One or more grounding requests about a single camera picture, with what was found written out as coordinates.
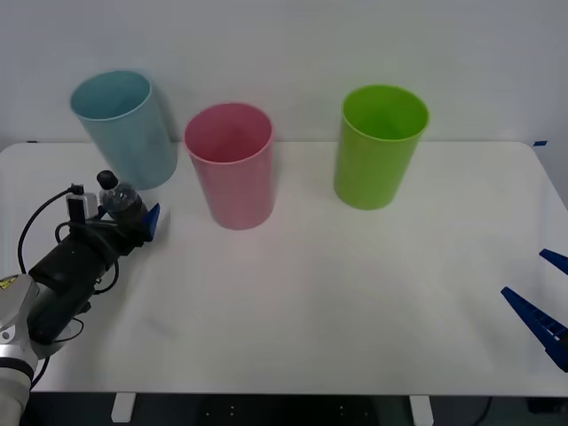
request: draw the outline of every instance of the light blue cup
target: light blue cup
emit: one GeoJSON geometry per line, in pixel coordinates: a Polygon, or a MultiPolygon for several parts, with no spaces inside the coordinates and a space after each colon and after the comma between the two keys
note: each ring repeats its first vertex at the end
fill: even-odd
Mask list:
{"type": "Polygon", "coordinates": [[[131,71],[96,75],[71,95],[71,109],[119,179],[152,189],[176,170],[152,84],[131,71]]]}

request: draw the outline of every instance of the bottle cap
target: bottle cap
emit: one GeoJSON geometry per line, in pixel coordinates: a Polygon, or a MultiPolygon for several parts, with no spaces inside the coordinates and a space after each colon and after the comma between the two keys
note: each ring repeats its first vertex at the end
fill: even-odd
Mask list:
{"type": "Polygon", "coordinates": [[[97,181],[101,188],[108,190],[118,185],[118,179],[110,170],[103,170],[97,175],[97,181]]]}

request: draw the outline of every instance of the white wall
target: white wall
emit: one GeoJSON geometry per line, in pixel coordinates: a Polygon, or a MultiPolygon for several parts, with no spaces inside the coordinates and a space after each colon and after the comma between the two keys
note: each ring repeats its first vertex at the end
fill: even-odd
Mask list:
{"type": "Polygon", "coordinates": [[[86,139],[68,97],[112,68],[154,79],[178,138],[229,99],[278,139],[335,138],[349,89],[395,83],[429,105],[427,138],[547,139],[562,183],[567,19],[566,0],[7,0],[0,140],[86,139]]]}

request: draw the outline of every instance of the table leg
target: table leg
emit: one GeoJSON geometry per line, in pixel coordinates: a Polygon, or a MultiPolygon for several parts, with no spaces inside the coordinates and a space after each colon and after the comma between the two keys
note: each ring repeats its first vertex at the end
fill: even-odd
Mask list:
{"type": "Polygon", "coordinates": [[[136,401],[136,393],[119,392],[114,398],[113,413],[111,418],[114,423],[130,423],[132,412],[134,411],[134,402],[136,401]]]}
{"type": "Polygon", "coordinates": [[[430,397],[428,396],[411,396],[410,408],[415,426],[432,426],[434,424],[434,415],[430,406],[430,397]]]}

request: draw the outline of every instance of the floor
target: floor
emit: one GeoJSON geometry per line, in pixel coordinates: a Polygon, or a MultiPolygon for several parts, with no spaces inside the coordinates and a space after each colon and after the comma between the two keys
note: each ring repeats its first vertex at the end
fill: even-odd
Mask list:
{"type": "MultiPolygon", "coordinates": [[[[219,405],[228,401],[223,398],[244,397],[211,397],[203,395],[138,395],[135,411],[130,425],[167,425],[193,426],[201,424],[243,424],[234,417],[226,422],[203,421],[205,411],[215,411],[211,405],[219,405]]],[[[266,412],[266,404],[270,397],[265,398],[258,412],[266,412]]],[[[348,406],[353,406],[351,413],[365,411],[366,402],[361,397],[345,399],[348,406]]],[[[114,403],[113,394],[56,394],[36,393],[32,395],[25,415],[25,426],[107,426],[111,422],[110,413],[114,403]]],[[[468,426],[481,414],[485,407],[486,398],[435,397],[431,399],[435,426],[468,426]]],[[[381,424],[382,426],[412,426],[408,399],[404,397],[374,397],[368,400],[369,406],[375,407],[376,421],[362,422],[342,419],[336,424],[381,424]]],[[[482,423],[483,426],[565,426],[568,424],[568,414],[531,414],[527,410],[523,398],[495,398],[489,415],[482,423]]]]}

